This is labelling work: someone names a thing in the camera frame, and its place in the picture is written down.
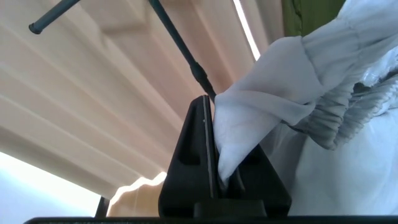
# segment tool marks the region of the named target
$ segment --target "rod end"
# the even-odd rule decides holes
[[[35,24],[32,23],[31,25],[29,25],[29,30],[34,33],[34,34],[40,34],[42,31],[39,29],[35,28]]]

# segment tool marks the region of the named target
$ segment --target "green fabric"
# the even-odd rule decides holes
[[[345,0],[282,0],[285,36],[305,36],[334,19]]]

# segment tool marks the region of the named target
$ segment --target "bright light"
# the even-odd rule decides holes
[[[27,187],[71,205],[74,208],[95,214],[100,196],[74,183],[50,174],[0,152],[0,170],[7,172]]]
[[[139,187],[142,185],[150,185],[150,186],[156,186],[161,184],[165,179],[166,179],[167,174],[165,172],[159,173],[153,180],[149,180],[144,177],[140,177],[138,180],[136,180],[132,185],[130,186],[124,186],[118,188],[116,191],[116,194],[113,196],[113,198],[110,201],[110,205],[114,205],[122,196],[123,193],[125,192],[132,192],[133,190],[137,190]]]
[[[239,20],[241,21],[243,31],[246,34],[246,38],[249,42],[251,52],[253,53],[254,59],[258,60],[260,57],[260,51],[254,41],[253,35],[251,34],[250,27],[248,21],[246,20],[246,16],[244,15],[243,8],[240,0],[234,0],[236,12],[238,13]]]

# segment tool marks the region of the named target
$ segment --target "gathered fabric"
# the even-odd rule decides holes
[[[396,0],[347,0],[336,19],[311,34],[274,42],[245,77],[219,94],[214,131],[221,179],[226,182],[281,122],[335,150],[395,107],[397,75],[372,81],[366,75],[398,46],[396,12]],[[369,89],[355,92],[361,82]]]

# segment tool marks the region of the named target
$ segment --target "white wall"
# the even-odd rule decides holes
[[[100,196],[0,153],[0,224],[94,216]]]

